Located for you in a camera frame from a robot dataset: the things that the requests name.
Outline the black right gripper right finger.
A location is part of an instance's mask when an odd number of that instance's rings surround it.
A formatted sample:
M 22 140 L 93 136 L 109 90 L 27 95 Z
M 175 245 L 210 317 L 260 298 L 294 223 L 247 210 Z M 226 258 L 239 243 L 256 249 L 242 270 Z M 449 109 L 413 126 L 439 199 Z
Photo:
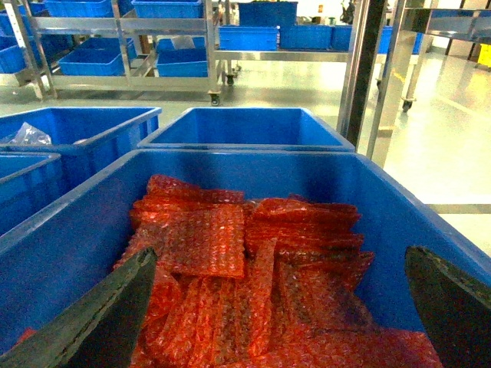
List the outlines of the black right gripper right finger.
M 411 297 L 445 367 L 490 366 L 490 286 L 430 249 L 407 248 Z

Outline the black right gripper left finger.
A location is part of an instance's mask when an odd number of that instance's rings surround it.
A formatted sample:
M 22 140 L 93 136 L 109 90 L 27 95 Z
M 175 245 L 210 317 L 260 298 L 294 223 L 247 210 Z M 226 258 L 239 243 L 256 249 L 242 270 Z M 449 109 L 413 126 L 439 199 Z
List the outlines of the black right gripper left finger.
M 136 253 L 52 322 L 1 357 L 3 367 L 128 367 L 156 270 L 152 248 Z

